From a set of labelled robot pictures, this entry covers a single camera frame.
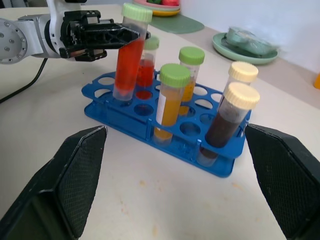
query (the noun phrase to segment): white label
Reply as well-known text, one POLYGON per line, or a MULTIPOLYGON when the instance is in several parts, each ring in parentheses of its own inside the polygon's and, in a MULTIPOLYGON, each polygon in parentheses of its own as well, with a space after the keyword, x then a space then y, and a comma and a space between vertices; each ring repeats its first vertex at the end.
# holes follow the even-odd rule
POLYGON ((163 96, 160 92, 159 100, 158 100, 158 108, 156 110, 156 121, 158 124, 162 124, 162 118, 164 117, 164 111, 165 111, 165 105, 166 105, 166 97, 163 96))

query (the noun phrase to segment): tube with yellow liquid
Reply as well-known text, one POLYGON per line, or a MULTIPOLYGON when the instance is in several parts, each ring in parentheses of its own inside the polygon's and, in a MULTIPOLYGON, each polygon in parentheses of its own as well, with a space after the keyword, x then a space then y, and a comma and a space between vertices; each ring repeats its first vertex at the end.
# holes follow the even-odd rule
MULTIPOLYGON (((201 64, 205 60, 205 52, 193 46, 186 46, 181 48, 179 53, 180 65, 187 67, 190 70, 190 80, 184 89, 182 103, 191 101, 194 95, 194 89, 197 82, 197 77, 201 64)), ((179 115, 185 116, 189 112, 188 106, 181 106, 179 109, 179 115)))
MULTIPOLYGON (((166 127, 173 126, 177 122, 179 108, 186 85, 190 79, 188 68, 176 63, 162 66, 160 70, 160 93, 156 111, 156 121, 166 127)), ((162 146, 169 145, 172 133, 154 128, 153 141, 162 146)))

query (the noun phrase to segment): yellow liquid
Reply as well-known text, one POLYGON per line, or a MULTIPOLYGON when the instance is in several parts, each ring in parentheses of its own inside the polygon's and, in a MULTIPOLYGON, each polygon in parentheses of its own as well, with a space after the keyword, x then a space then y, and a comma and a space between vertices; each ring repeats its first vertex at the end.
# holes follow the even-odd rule
MULTIPOLYGON (((194 78, 192 77, 190 79, 190 83, 185 87, 183 97, 182 97, 182 102, 189 102, 192 99, 192 96, 194 95, 194 89, 196 86, 196 82, 194 78)), ((181 106, 179 108, 179 115, 180 116, 185 116, 189 112, 189 107, 188 106, 181 106)))
MULTIPOLYGON (((166 97, 161 125, 170 127, 177 122, 181 105, 181 92, 177 89, 163 89, 161 94, 166 97)), ((173 136, 170 132, 157 127, 154 129, 154 135, 164 141, 171 139, 173 136)))

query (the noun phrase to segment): blue test tube rack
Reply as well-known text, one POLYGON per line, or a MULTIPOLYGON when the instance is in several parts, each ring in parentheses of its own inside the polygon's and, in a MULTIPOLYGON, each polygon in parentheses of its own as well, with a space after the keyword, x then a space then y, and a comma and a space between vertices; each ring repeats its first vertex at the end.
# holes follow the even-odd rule
POLYGON ((209 145, 205 135, 217 114, 219 103, 214 101, 212 95, 222 92, 196 84, 196 87, 205 89, 205 95, 194 94, 192 100, 185 104, 189 107, 186 116, 179 116, 175 125, 161 126, 156 121, 160 81, 157 80, 159 72, 155 71, 153 84, 150 87, 136 87, 133 98, 123 102, 113 98, 113 82, 102 84, 107 79, 114 79, 115 72, 110 72, 94 79, 92 83, 82 88, 82 94, 92 99, 92 103, 85 107, 84 113, 103 124, 106 124, 124 134, 140 140, 156 149, 203 169, 221 178, 228 177, 234 166, 235 158, 242 154, 245 135, 244 128, 250 119, 251 112, 240 124, 234 136, 225 147, 216 148, 209 145), (96 97, 95 93, 104 91, 96 97), (149 99, 139 99, 137 93, 147 91, 149 99), (168 146, 160 146, 153 142, 154 128, 160 128, 173 134, 172 142, 168 146), (211 167, 205 167, 197 163, 200 147, 219 154, 211 167))

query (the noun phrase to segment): black cable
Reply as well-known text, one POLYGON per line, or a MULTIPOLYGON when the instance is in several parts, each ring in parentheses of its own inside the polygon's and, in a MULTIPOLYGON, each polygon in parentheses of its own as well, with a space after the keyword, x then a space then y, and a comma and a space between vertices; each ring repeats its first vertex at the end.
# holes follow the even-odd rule
POLYGON ((3 102, 7 101, 8 99, 14 97, 15 95, 23 92, 24 90, 28 89, 29 87, 31 87, 38 80, 38 78, 40 77, 40 75, 42 73, 42 70, 44 69, 44 67, 45 67, 45 65, 47 63, 47 60, 48 60, 48 58, 43 59, 38 73, 35 75, 34 79, 30 83, 28 83, 27 85, 25 85, 22 88, 18 89, 17 91, 9 94, 8 96, 5 96, 4 98, 0 99, 0 104, 2 104, 3 102))

